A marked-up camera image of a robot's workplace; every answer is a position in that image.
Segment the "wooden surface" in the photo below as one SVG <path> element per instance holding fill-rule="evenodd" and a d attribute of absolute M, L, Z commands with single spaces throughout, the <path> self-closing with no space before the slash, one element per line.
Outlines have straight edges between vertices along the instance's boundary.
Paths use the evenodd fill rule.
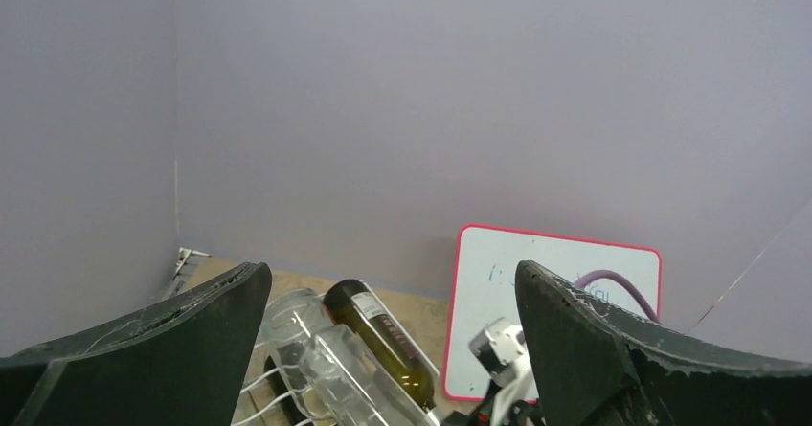
<path fill-rule="evenodd" d="M 238 262 L 232 260 L 207 258 L 197 267 L 192 279 L 186 284 L 184 290 L 195 287 L 237 265 Z M 274 300 L 286 291 L 297 287 L 309 287 L 321 294 L 327 292 L 335 283 L 333 280 L 313 278 L 279 270 L 275 270 L 273 273 L 274 283 L 271 289 L 270 300 Z M 412 337 L 415 338 L 438 369 L 442 371 L 442 359 L 445 352 L 445 331 L 448 323 L 448 302 L 382 289 L 375 289 L 375 292 L 390 308 L 393 314 L 395 314 Z M 267 353 L 262 347 L 255 349 L 248 370 L 246 371 L 246 383 L 262 375 L 266 358 Z M 256 388 L 250 391 L 250 395 L 244 394 L 240 397 L 233 422 L 240 421 L 254 414 L 258 409 L 268 405 L 273 398 L 274 393 L 271 391 L 270 386 L 268 386 L 267 383 L 260 383 Z M 446 412 L 450 412 L 451 410 L 470 412 L 475 406 L 474 403 L 470 402 L 454 402 L 446 399 L 442 393 L 440 383 L 435 387 L 435 401 L 438 406 L 442 407 Z M 269 426 L 286 424 L 284 415 L 278 409 L 272 409 L 261 418 L 264 423 L 254 421 L 251 424 L 266 424 Z"/>

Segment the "dark green glass bottle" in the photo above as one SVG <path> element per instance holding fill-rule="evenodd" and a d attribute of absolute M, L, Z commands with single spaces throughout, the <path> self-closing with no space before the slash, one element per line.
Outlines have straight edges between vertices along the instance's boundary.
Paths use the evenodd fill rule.
<path fill-rule="evenodd" d="M 360 280 L 332 286 L 324 304 L 336 324 L 344 324 L 370 347 L 381 366 L 425 411 L 434 409 L 434 379 L 412 342 Z"/>

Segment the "gray wall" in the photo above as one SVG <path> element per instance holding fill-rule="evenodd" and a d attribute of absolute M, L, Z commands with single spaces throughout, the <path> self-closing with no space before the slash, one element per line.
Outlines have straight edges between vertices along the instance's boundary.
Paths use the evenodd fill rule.
<path fill-rule="evenodd" d="M 693 331 L 719 345 L 812 362 L 812 203 Z"/>
<path fill-rule="evenodd" d="M 181 235 L 222 256 L 443 296 L 472 221 L 650 245 L 688 329 L 812 195 L 812 0 L 175 6 Z"/>
<path fill-rule="evenodd" d="M 0 0 L 0 355 L 170 278 L 174 56 L 172 0 Z"/>

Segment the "clear plastic container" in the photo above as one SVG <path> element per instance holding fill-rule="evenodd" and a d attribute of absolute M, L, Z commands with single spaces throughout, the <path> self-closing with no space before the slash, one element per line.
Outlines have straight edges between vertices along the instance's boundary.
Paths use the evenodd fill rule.
<path fill-rule="evenodd" d="M 433 424 L 346 325 L 314 335 L 300 367 L 342 426 Z"/>
<path fill-rule="evenodd" d="M 297 407 L 313 419 L 329 418 L 331 413 L 307 383 L 299 361 L 310 337 L 331 327 L 334 327 L 333 321 L 319 294 L 309 288 L 293 289 L 272 301 L 259 327 L 259 339 L 268 346 Z"/>

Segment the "bottle label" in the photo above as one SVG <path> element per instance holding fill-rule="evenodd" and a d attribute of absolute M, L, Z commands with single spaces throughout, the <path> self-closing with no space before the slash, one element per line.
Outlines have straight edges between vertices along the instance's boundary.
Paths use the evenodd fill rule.
<path fill-rule="evenodd" d="M 386 310 L 383 309 L 383 306 L 381 306 L 380 302 L 375 298 L 375 295 L 370 292 L 355 294 L 352 296 L 352 301 L 355 303 L 355 306 L 358 306 L 358 309 L 361 310 L 361 314 L 363 314 L 367 320 L 386 314 Z"/>
<path fill-rule="evenodd" d="M 409 359 L 417 358 L 417 349 L 412 342 L 403 334 L 400 328 L 392 322 L 386 310 L 381 305 L 375 295 L 370 292 L 360 292 L 352 296 L 352 301 L 361 310 L 367 320 L 375 319 L 386 327 L 387 332 L 397 341 L 397 344 Z"/>
<path fill-rule="evenodd" d="M 380 323 L 383 324 L 389 331 L 389 334 L 395 338 L 397 344 L 400 346 L 401 349 L 403 349 L 403 352 L 406 354 L 406 357 L 409 359 L 417 358 L 417 349 L 415 348 L 414 345 L 412 345 L 412 342 L 409 341 L 408 338 L 406 338 L 406 335 L 403 335 L 403 332 L 400 331 L 400 328 L 398 328 L 397 325 L 395 325 L 395 323 L 393 323 L 392 320 L 389 319 L 389 315 L 384 314 L 378 319 L 380 320 Z"/>

